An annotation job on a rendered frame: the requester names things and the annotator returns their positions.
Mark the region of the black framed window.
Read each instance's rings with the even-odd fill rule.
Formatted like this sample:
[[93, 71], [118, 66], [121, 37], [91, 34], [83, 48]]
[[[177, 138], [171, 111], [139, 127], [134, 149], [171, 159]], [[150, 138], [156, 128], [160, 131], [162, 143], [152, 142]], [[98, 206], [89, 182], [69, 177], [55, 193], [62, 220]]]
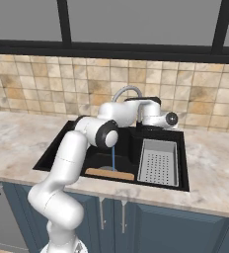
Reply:
[[229, 0], [0, 0], [0, 54], [229, 64]]

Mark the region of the grey perforated drain rack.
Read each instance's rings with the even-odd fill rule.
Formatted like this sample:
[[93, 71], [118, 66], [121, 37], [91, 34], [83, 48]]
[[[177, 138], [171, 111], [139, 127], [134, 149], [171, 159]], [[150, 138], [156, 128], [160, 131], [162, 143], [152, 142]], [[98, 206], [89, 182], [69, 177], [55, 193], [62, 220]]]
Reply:
[[163, 186], [179, 186], [177, 144], [144, 139], [137, 181]]

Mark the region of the wooden cutting board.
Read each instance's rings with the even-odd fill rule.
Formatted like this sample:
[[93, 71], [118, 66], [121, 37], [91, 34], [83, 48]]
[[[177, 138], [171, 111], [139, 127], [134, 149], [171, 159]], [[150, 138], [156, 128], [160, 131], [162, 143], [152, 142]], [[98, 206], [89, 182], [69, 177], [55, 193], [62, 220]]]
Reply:
[[88, 168], [85, 172], [87, 175], [107, 177], [120, 180], [134, 181], [134, 175], [126, 172], [118, 172], [113, 170]]

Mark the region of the black kitchen sink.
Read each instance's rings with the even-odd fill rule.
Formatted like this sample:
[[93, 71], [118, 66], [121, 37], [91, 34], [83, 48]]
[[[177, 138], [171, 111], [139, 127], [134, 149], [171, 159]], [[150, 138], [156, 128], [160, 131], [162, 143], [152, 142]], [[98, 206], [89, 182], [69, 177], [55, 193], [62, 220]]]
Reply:
[[[142, 144], [144, 139], [172, 141], [177, 144], [179, 186], [163, 186], [137, 181]], [[88, 168], [113, 170], [111, 149], [100, 149], [91, 145], [87, 152], [81, 170], [81, 176], [109, 181], [117, 181], [134, 185], [143, 185], [156, 188], [171, 189], [188, 192], [190, 190], [185, 136], [182, 131], [159, 129], [154, 126], [129, 126], [118, 129], [118, 140], [114, 146], [115, 171], [126, 172], [134, 175], [134, 181], [99, 177], [85, 174]]]

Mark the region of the grey dishwasher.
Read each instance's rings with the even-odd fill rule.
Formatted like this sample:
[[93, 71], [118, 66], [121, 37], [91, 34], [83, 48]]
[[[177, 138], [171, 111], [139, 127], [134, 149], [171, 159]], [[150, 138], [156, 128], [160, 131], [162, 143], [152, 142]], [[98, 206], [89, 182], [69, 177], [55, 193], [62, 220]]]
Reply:
[[29, 253], [21, 230], [0, 183], [0, 249], [13, 253]]

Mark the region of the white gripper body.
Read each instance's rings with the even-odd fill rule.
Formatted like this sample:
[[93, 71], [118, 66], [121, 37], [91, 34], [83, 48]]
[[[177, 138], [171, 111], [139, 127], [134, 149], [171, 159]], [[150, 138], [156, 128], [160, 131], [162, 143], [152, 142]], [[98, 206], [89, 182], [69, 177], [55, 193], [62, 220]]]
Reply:
[[174, 126], [170, 126], [170, 125], [154, 125], [153, 127], [158, 127], [161, 129], [178, 129], [179, 128], [179, 124], [175, 124]]

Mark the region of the grey curved sink faucet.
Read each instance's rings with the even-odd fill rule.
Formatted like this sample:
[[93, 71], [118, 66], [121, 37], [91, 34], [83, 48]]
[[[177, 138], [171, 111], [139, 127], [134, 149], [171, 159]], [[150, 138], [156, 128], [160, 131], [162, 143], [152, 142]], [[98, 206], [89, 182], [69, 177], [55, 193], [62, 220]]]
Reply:
[[118, 97], [125, 91], [132, 90], [137, 94], [137, 98], [142, 97], [141, 91], [132, 85], [128, 85], [119, 89], [113, 97], [113, 118], [119, 127], [130, 127], [134, 121], [141, 122], [141, 111], [138, 102], [124, 101], [119, 103]]

